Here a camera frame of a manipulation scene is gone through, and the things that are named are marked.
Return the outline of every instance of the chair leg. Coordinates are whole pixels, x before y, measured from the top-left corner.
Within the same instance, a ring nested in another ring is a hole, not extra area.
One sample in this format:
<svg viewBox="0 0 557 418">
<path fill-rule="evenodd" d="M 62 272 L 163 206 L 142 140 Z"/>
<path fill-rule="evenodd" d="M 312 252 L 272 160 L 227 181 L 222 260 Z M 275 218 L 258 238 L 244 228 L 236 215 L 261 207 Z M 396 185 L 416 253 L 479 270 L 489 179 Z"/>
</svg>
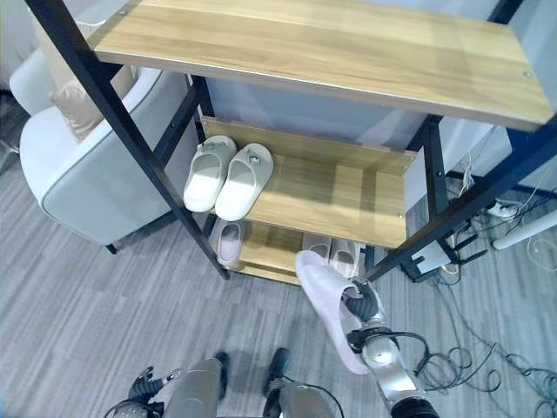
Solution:
<svg viewBox="0 0 557 418">
<path fill-rule="evenodd" d="M 105 246 L 105 247 L 108 251 L 111 252 L 111 254 L 116 254 L 117 251 L 116 251 L 116 247 L 114 245 L 109 244 L 108 246 Z"/>
</svg>

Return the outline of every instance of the white armchair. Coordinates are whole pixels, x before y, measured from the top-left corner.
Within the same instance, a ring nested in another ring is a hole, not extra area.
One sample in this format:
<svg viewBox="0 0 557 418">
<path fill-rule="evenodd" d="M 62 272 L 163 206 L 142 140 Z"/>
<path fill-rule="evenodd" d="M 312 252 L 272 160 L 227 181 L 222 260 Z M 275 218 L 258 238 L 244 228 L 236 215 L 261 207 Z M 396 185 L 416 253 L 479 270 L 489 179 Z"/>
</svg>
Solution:
<svg viewBox="0 0 557 418">
<path fill-rule="evenodd" d="M 48 99 L 55 87 L 41 51 L 12 74 L 10 88 L 31 115 L 21 136 L 21 164 L 45 213 L 108 246 L 170 211 L 106 120 L 82 143 L 76 141 Z M 151 149 L 186 91 L 182 74 L 138 68 L 138 80 L 123 103 Z M 165 169 L 180 192 L 196 145 L 195 127 L 189 124 Z"/>
</svg>

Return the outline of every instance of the robotic arm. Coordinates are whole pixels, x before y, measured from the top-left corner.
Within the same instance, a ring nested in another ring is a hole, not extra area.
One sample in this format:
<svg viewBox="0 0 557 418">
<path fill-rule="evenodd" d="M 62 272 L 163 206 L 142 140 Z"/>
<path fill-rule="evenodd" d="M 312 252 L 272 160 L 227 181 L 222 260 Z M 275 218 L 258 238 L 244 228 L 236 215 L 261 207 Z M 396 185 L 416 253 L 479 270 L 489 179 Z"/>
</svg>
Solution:
<svg viewBox="0 0 557 418">
<path fill-rule="evenodd" d="M 393 418 L 439 418 L 420 388 L 413 372 L 408 370 L 396 341 L 397 333 L 386 326 L 386 315 L 377 293 L 366 283 L 353 282 L 361 298 L 344 297 L 351 314 L 363 323 L 346 338 L 353 352 L 361 354 L 371 370 Z"/>
</svg>

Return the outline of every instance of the black metal frame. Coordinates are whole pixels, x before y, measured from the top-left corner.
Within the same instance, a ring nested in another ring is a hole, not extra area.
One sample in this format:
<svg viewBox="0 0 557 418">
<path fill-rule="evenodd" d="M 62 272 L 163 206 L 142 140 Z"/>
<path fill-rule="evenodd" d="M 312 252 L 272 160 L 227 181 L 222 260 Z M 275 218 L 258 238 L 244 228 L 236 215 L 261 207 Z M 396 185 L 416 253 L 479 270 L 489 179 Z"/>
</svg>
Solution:
<svg viewBox="0 0 557 418">
<path fill-rule="evenodd" d="M 193 116 L 192 109 L 201 105 L 207 110 L 207 104 L 211 99 L 205 81 L 198 78 L 197 83 L 194 82 L 191 94 L 186 95 L 184 102 L 179 106 L 176 115 L 164 132 L 161 142 L 153 152 L 112 88 L 111 78 L 120 66 L 104 64 L 98 60 L 97 55 L 89 48 L 79 32 L 62 0 L 25 1 L 128 152 L 137 161 L 221 277 L 228 279 L 228 271 L 218 263 L 217 255 L 211 248 L 207 237 L 191 216 L 191 212 L 186 209 L 180 194 L 174 189 L 164 172 L 169 154 L 173 151 L 184 128 Z"/>
<path fill-rule="evenodd" d="M 164 173 L 164 167 L 185 127 L 192 118 L 195 118 L 198 105 L 205 115 L 214 116 L 205 79 L 192 76 L 192 85 L 184 102 L 179 106 L 161 140 L 152 151 L 111 86 L 111 77 L 116 74 L 120 65 L 104 64 L 97 59 L 79 33 L 62 0 L 25 1 L 131 156 L 138 162 L 221 276 L 227 279 L 228 272 L 218 263 L 216 254 L 207 239 L 215 221 L 214 215 L 208 216 L 201 230 Z M 501 0 L 490 19 L 507 23 L 520 3 L 521 0 Z M 473 188 L 449 203 L 446 196 L 445 169 L 439 134 L 441 118 L 435 115 L 428 116 L 409 145 L 410 149 L 416 151 L 424 146 L 429 221 L 401 246 L 389 252 L 376 266 L 373 265 L 373 250 L 367 246 L 365 249 L 367 271 L 362 275 L 362 279 L 376 280 L 397 265 L 403 265 L 405 271 L 415 269 L 416 264 L 423 258 L 412 260 L 412 256 L 435 240 L 448 252 L 458 251 L 469 242 L 460 243 L 457 245 L 458 248 L 451 248 L 446 247 L 445 241 L 456 228 L 482 207 L 491 203 L 495 197 L 513 187 L 557 154 L 557 117 L 553 117 L 547 125 L 534 134 L 507 130 L 515 152 L 479 180 Z M 203 131 L 199 130 L 199 139 L 203 140 L 203 138 Z M 107 247 L 109 250 L 114 249 L 113 246 Z"/>
</svg>

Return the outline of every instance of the white pipe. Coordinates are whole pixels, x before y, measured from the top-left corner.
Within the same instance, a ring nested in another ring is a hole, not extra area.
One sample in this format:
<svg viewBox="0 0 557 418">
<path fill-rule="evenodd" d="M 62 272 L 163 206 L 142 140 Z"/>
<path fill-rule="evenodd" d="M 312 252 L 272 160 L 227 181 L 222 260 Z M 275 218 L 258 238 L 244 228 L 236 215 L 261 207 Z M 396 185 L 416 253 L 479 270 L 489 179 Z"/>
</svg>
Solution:
<svg viewBox="0 0 557 418">
<path fill-rule="evenodd" d="M 530 222 L 528 225 L 516 228 L 514 231 L 505 235 L 502 238 L 496 239 L 493 242 L 493 248 L 496 250 L 502 250 L 508 246 L 512 246 L 517 242 L 521 242 L 524 239 L 530 238 L 536 233 L 541 233 L 552 226 L 557 225 L 557 210 L 542 216 L 541 218 Z"/>
</svg>

